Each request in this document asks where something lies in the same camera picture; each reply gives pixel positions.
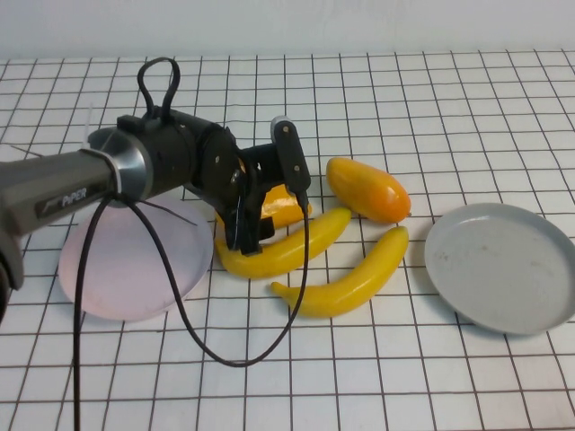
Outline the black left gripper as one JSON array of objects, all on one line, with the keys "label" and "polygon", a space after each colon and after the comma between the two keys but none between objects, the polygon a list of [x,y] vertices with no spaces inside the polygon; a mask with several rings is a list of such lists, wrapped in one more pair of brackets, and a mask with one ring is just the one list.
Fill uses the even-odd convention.
[{"label": "black left gripper", "polygon": [[261,219],[261,207],[267,193],[280,184],[279,156],[273,143],[233,148],[240,179],[237,192],[226,201],[226,245],[230,251],[252,256],[261,252],[260,241],[275,235],[273,218]]}]

